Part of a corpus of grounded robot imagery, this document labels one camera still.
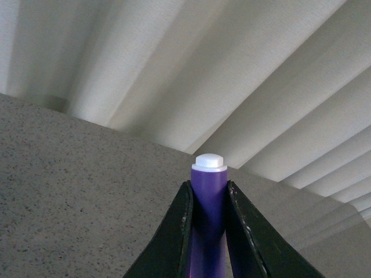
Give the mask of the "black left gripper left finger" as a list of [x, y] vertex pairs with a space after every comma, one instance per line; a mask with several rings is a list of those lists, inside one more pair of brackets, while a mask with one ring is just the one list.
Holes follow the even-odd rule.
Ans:
[[125, 277], [189, 277], [192, 246], [193, 192], [182, 183], [155, 235]]

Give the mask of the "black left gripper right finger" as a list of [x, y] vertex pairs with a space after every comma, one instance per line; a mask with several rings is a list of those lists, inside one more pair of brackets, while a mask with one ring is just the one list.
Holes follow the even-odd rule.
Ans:
[[235, 182], [227, 184], [225, 231], [234, 277], [323, 277], [269, 223]]

